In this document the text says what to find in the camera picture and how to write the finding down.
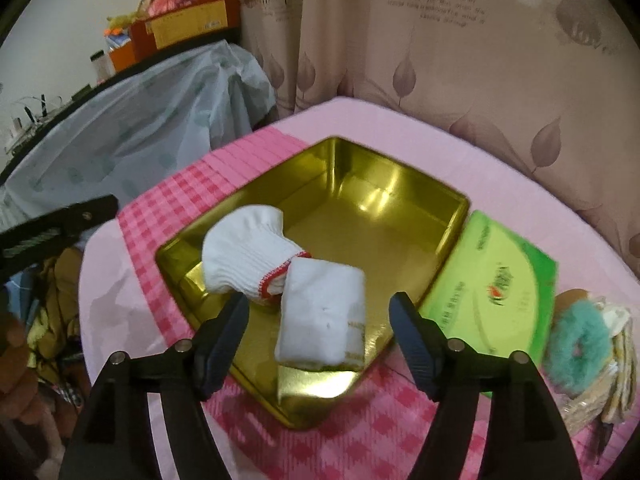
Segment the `pink checkered tablecloth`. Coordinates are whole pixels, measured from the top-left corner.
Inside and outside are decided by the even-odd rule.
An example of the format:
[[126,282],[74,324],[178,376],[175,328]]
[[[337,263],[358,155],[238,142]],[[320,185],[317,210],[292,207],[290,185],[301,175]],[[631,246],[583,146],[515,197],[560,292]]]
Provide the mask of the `pink checkered tablecloth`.
[[445,356],[544,390],[582,341],[607,373],[639,333],[639,281],[585,219],[468,142],[336,98],[212,151],[88,240],[81,342],[94,393],[137,401],[160,479],[488,475],[489,387],[424,393],[390,300]]

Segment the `beige leaf print curtain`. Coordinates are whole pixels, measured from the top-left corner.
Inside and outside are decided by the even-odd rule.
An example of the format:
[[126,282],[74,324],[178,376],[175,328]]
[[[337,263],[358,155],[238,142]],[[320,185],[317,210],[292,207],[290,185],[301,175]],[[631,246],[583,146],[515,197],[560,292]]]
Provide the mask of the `beige leaf print curtain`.
[[639,265],[639,0],[240,0],[278,111],[337,96],[537,181]]

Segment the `green tissue pack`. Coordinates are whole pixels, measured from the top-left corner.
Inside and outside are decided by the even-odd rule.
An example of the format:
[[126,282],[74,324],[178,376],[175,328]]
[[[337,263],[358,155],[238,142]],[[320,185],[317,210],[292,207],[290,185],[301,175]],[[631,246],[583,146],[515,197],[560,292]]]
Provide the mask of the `green tissue pack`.
[[449,338],[506,358],[526,352],[539,364],[553,318],[558,264],[526,238],[479,210],[420,305]]

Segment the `cotton swabs clear bag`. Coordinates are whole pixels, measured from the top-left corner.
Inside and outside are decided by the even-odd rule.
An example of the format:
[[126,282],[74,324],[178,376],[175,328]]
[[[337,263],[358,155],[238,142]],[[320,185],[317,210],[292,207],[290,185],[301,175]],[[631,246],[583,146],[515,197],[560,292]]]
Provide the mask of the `cotton swabs clear bag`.
[[559,404],[559,411],[564,425],[571,437],[590,425],[603,411],[608,403],[613,385],[613,378],[601,374],[583,393],[573,399],[564,398]]

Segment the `red yellow cardboard box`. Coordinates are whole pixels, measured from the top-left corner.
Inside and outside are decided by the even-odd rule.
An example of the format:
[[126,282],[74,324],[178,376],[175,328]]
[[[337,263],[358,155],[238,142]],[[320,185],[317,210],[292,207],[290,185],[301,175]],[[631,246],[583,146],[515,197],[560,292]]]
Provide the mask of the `red yellow cardboard box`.
[[140,62],[179,42],[239,26],[239,0],[214,0],[136,21],[130,27],[130,38]]

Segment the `white sock with red trim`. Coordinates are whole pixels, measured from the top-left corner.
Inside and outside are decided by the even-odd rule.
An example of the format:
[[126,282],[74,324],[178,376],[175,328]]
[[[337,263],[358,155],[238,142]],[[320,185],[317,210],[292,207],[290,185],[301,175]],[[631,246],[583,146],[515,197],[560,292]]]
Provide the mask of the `white sock with red trim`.
[[206,233],[202,247],[205,289],[242,292],[260,304],[282,295],[288,266],[309,252],[283,234],[283,212],[267,205],[235,209]]

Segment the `yellow striped cloth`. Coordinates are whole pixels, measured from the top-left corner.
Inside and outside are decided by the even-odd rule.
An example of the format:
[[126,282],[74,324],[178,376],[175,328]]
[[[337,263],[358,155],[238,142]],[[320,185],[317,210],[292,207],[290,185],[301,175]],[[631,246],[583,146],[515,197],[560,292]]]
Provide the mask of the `yellow striped cloth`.
[[616,304],[604,304],[602,315],[612,340],[612,388],[601,413],[602,422],[620,424],[634,407],[637,393],[638,358],[632,334],[630,311]]

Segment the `grey plastic cover sheet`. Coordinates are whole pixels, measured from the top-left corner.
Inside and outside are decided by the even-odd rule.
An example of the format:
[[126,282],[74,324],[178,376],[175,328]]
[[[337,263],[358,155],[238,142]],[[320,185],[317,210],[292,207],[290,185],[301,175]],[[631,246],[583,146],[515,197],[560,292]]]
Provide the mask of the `grey plastic cover sheet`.
[[254,55],[225,41],[165,58],[59,119],[1,179],[1,227],[112,194],[121,205],[242,138],[276,105]]

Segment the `teal fluffy scrunchie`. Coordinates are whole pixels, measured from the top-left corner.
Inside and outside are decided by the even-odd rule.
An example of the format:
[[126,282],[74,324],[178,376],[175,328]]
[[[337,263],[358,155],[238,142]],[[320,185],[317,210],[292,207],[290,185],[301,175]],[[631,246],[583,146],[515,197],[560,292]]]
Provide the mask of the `teal fluffy scrunchie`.
[[562,393],[578,396],[599,376],[612,353],[612,340],[601,311],[588,299],[563,309],[550,330],[544,372]]

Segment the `white bottle on shelf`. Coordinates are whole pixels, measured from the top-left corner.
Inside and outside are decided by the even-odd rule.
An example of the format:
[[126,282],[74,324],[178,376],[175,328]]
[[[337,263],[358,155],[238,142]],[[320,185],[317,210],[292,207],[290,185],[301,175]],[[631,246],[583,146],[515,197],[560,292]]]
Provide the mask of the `white bottle on shelf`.
[[90,62],[96,72],[97,84],[103,84],[115,75],[111,58],[103,50],[90,55]]

